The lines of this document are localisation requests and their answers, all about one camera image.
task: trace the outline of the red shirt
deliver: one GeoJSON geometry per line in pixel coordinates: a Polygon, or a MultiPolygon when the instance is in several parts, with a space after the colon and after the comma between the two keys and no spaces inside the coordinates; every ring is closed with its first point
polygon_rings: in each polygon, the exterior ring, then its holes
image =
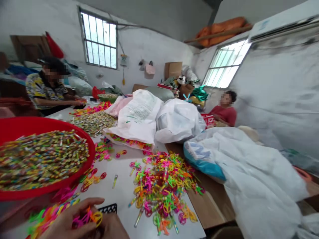
{"type": "Polygon", "coordinates": [[[229,126],[234,127],[237,117],[237,112],[234,107],[230,108],[223,108],[221,106],[215,106],[211,112],[209,112],[210,115],[216,114],[218,115],[223,121],[227,122],[229,126]]]}

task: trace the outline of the red plastic basin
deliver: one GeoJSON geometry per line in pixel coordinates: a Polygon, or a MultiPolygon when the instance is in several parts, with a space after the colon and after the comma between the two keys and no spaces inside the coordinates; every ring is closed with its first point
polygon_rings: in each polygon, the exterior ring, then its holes
{"type": "Polygon", "coordinates": [[[0,201],[12,201],[21,200],[26,198],[38,197],[40,195],[50,193],[60,188],[71,185],[80,176],[84,174],[86,170],[91,166],[95,157],[95,146],[91,137],[84,132],[82,129],[60,120],[49,119],[43,117],[14,117],[0,119],[0,145],[7,141],[13,141],[21,136],[28,136],[31,134],[41,134],[54,130],[65,130],[70,131],[74,129],[77,135],[81,138],[85,138],[88,143],[89,154],[87,161],[83,167],[73,174],[71,177],[61,180],[57,183],[49,186],[24,191],[1,191],[0,190],[0,201]]]}

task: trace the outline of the window frame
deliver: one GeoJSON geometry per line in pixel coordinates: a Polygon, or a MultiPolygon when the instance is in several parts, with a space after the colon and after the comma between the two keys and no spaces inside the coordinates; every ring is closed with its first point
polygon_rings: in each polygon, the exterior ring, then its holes
{"type": "Polygon", "coordinates": [[[98,67],[104,67],[104,68],[108,68],[108,69],[112,69],[112,70],[118,70],[119,69],[119,64],[118,64],[118,59],[117,59],[117,56],[118,56],[118,31],[117,31],[117,21],[114,21],[114,20],[111,20],[109,18],[106,18],[106,17],[102,17],[101,15],[98,15],[96,13],[93,13],[93,12],[90,12],[88,10],[85,10],[83,8],[81,8],[80,6],[78,6],[78,16],[79,16],[79,21],[80,21],[80,30],[81,30],[81,38],[82,38],[82,43],[83,43],[83,51],[84,51],[84,60],[85,60],[85,63],[87,65],[92,65],[92,66],[98,66],[98,67]],[[116,38],[116,46],[113,47],[113,46],[110,46],[110,45],[105,45],[105,44],[102,44],[102,43],[99,43],[99,42],[95,42],[95,41],[92,41],[92,40],[88,40],[85,38],[84,36],[84,24],[83,24],[83,21],[82,21],[82,16],[81,16],[81,13],[84,13],[84,14],[87,14],[87,15],[90,15],[92,17],[95,17],[95,18],[99,18],[101,19],[102,21],[106,21],[107,23],[111,23],[111,24],[115,24],[116,27],[115,27],[115,38],[116,38]],[[116,68],[112,68],[112,67],[109,67],[109,66],[103,66],[103,65],[99,65],[99,64],[94,64],[94,63],[90,63],[89,62],[89,56],[88,56],[88,50],[87,50],[87,45],[86,45],[86,42],[85,41],[88,41],[88,42],[91,42],[91,43],[96,43],[98,45],[102,45],[102,46],[107,46],[107,47],[110,47],[110,48],[115,48],[116,50],[116,68]]]}
{"type": "Polygon", "coordinates": [[[207,75],[207,73],[208,73],[208,71],[209,71],[210,69],[218,69],[218,68],[227,68],[227,67],[238,66],[238,69],[237,69],[235,75],[233,76],[232,80],[229,82],[229,85],[228,85],[226,88],[221,88],[221,87],[216,87],[216,86],[208,86],[208,85],[205,85],[205,87],[212,88],[212,89],[222,89],[222,90],[228,89],[229,86],[230,86],[230,84],[232,83],[233,79],[234,79],[235,76],[237,75],[237,73],[238,73],[240,67],[242,66],[244,60],[246,59],[246,57],[247,57],[249,51],[251,50],[252,44],[250,45],[250,47],[249,47],[249,49],[248,49],[246,55],[244,56],[242,62],[241,62],[239,65],[222,66],[222,67],[212,67],[212,68],[210,68],[209,66],[213,63],[213,60],[215,59],[216,55],[218,54],[218,51],[219,51],[221,48],[223,48],[223,47],[225,47],[225,46],[228,46],[228,45],[231,45],[231,44],[234,44],[234,43],[236,43],[236,42],[240,42],[240,41],[243,41],[243,40],[247,40],[247,39],[248,39],[247,37],[242,37],[242,38],[239,38],[239,39],[236,39],[236,40],[227,42],[227,43],[225,43],[225,44],[220,44],[220,45],[218,45],[218,46],[217,46],[217,49],[215,50],[215,53],[214,53],[214,55],[213,55],[213,57],[212,57],[212,60],[210,61],[209,65],[208,65],[208,68],[207,68],[207,70],[206,70],[206,74],[205,74],[205,76],[204,76],[204,79],[203,79],[201,85],[204,84],[206,75],[207,75]]]}

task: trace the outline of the window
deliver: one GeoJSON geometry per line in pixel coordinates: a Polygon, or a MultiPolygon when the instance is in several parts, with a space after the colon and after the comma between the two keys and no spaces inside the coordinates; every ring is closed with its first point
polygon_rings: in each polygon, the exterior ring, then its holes
{"type": "Polygon", "coordinates": [[[82,9],[80,9],[80,16],[86,62],[116,69],[116,23],[82,9]]]}
{"type": "Polygon", "coordinates": [[[219,48],[210,64],[204,85],[227,88],[247,54],[251,43],[242,40],[219,48]]]}

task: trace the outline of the woman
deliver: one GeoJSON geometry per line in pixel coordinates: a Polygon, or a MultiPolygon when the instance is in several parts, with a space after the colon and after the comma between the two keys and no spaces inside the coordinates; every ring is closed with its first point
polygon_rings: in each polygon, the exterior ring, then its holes
{"type": "Polygon", "coordinates": [[[67,89],[60,82],[69,75],[66,66],[55,57],[43,57],[42,71],[31,74],[26,79],[26,89],[30,100],[42,115],[48,116],[69,106],[79,106],[75,101],[78,96],[69,95],[67,89]]]}
{"type": "Polygon", "coordinates": [[[237,94],[234,91],[226,91],[220,99],[219,106],[215,106],[210,115],[214,119],[230,127],[235,126],[237,112],[232,104],[236,101],[237,94]]]}

